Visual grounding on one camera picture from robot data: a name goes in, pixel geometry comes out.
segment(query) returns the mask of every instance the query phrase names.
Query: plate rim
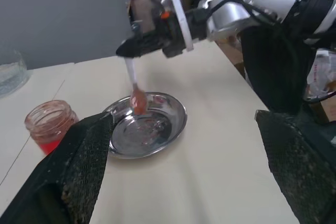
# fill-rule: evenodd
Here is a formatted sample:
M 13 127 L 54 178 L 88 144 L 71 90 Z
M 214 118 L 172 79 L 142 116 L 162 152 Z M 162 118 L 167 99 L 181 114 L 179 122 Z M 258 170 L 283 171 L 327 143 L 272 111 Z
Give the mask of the plate rim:
M 183 105 L 183 103 L 180 102 L 179 99 L 177 99 L 177 98 L 175 98 L 175 97 L 173 97 L 172 95 L 167 94 L 167 93 L 162 93 L 162 92 L 146 92 L 146 94 L 161 95 L 161 96 L 164 96 L 164 97 L 169 97 L 169 98 L 172 98 L 172 99 L 174 99 L 175 101 L 177 101 L 177 102 L 182 106 L 183 111 L 184 111 L 184 119 L 183 119 L 183 123 L 182 123 L 180 129 L 179 129 L 178 132 L 172 137 L 172 139 L 171 139 L 169 142 L 167 142 L 166 144 L 164 144 L 163 146 L 161 146 L 161 147 L 158 148 L 158 149 L 155 149 L 155 150 L 153 150 L 153 151 L 151 151 L 151 152 L 149 152 L 149 153 L 147 153 L 147 154 L 145 154 L 145 155 L 140 155 L 140 156 L 134 156 L 134 155 L 122 155 L 122 154 L 119 154 L 119 153 L 114 152 L 114 151 L 111 149 L 111 147 L 110 147 L 110 142 L 111 142 L 111 140 L 110 140 L 110 142 L 109 142 L 109 155 L 111 155 L 111 156 L 113 156 L 113 157 L 116 157 L 116 158 L 119 158 L 119 159 L 138 159 L 138 158 L 148 157 L 148 156 L 151 156 L 151 155 L 153 155 L 153 154 L 155 154 L 155 153 L 158 153 L 158 152 L 162 151 L 163 149 L 165 149 L 166 147 L 168 147 L 169 145 L 171 145 L 173 142 L 175 142 L 175 141 L 178 139 L 178 137 L 179 137 L 179 136 L 181 135 L 181 133 L 183 132 L 183 130 L 184 130 L 186 124 L 187 124 L 187 119 L 188 119 L 187 109 L 185 108 L 185 106 Z M 119 99 L 118 101 L 112 103 L 112 104 L 109 105 L 106 109 L 104 109 L 103 112 L 110 112 L 110 113 L 111 113 L 110 110 L 111 110 L 116 104 L 118 104 L 118 103 L 120 103 L 120 102 L 123 102 L 123 101 L 125 101 L 125 100 L 127 100 L 127 99 L 130 99 L 130 98 L 131 98 L 131 96 L 129 95 L 129 96 L 127 96 L 127 97 L 124 97 L 124 98 Z

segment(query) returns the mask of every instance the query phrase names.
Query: stainless steel plate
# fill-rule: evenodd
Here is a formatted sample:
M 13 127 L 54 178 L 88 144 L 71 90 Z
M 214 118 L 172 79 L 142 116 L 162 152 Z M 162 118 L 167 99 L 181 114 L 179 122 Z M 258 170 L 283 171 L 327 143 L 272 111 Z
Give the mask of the stainless steel plate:
M 157 92 L 147 92 L 146 95 L 146 115 L 134 115 L 130 97 L 104 110 L 114 116 L 116 124 L 110 141 L 111 155 L 118 158 L 146 157 L 167 147 L 183 131 L 187 113 L 176 98 Z

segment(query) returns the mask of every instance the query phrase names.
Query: white table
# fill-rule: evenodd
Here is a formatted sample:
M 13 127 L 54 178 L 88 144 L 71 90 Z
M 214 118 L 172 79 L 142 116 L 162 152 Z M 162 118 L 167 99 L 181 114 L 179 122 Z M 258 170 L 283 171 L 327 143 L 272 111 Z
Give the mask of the white table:
M 54 98 L 73 66 L 69 63 L 30 70 L 24 86 L 0 99 L 0 184 L 29 138 L 24 126 L 26 115 Z
M 136 70 L 141 88 L 178 98 L 188 122 L 176 143 L 152 157 L 108 158 L 91 223 L 298 223 L 254 121 L 265 106 L 214 43 L 169 60 L 154 52 Z M 124 61 L 111 57 L 76 64 L 55 99 L 82 119 L 129 93 Z M 29 140 L 9 171 L 0 212 L 41 160 L 37 149 Z

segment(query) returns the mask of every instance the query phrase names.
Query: black cable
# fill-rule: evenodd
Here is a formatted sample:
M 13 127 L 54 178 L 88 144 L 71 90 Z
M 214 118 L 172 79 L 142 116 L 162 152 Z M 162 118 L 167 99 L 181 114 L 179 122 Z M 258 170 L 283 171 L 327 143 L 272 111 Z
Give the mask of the black cable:
M 300 66 L 299 66 L 298 57 L 297 57 L 296 51 L 294 49 L 294 46 L 288 40 L 287 36 L 285 35 L 285 33 L 282 29 L 281 23 L 279 21 L 277 21 L 276 19 L 274 19 L 270 15 L 266 14 L 265 12 L 260 10 L 258 7 L 245 3 L 244 0 L 223 0 L 213 8 L 214 9 L 213 13 L 228 2 L 235 2 L 235 3 L 241 4 L 244 7 L 244 9 L 247 11 L 247 13 L 251 16 L 251 18 L 253 18 L 255 21 L 260 23 L 262 26 L 275 30 L 278 33 L 278 35 L 280 35 L 281 40 L 285 43 L 285 45 L 286 45 L 286 47 L 287 47 L 287 49 L 288 49 L 288 51 L 289 51 L 289 53 L 292 57 L 293 71 L 295 72 L 297 69 L 299 69 Z M 257 17 L 253 13 L 253 10 L 255 12 L 259 13 L 265 19 L 267 19 L 270 23 L 267 23 L 267 22 L 261 20 L 259 17 Z
M 320 39 L 325 36 L 330 36 L 330 35 L 336 35 L 336 30 L 330 30 L 330 31 L 324 31 L 322 33 L 316 33 L 316 34 L 304 34 L 304 38 L 309 38 L 309 39 Z
M 313 98 L 313 99 L 308 99 L 308 98 L 304 98 L 303 101 L 307 104 L 313 104 L 313 103 L 317 103 L 317 102 L 322 102 L 328 98 L 333 97 L 334 95 L 336 95 L 336 91 L 333 91 L 329 94 L 327 94 L 325 97 L 322 98 Z

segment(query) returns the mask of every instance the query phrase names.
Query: gray wall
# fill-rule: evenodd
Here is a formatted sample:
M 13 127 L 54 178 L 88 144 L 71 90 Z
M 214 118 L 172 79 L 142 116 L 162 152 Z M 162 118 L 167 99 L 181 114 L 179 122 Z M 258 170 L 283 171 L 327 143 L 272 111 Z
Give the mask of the gray wall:
M 22 51 L 30 69 L 112 56 L 131 35 L 124 0 L 0 4 L 0 43 Z

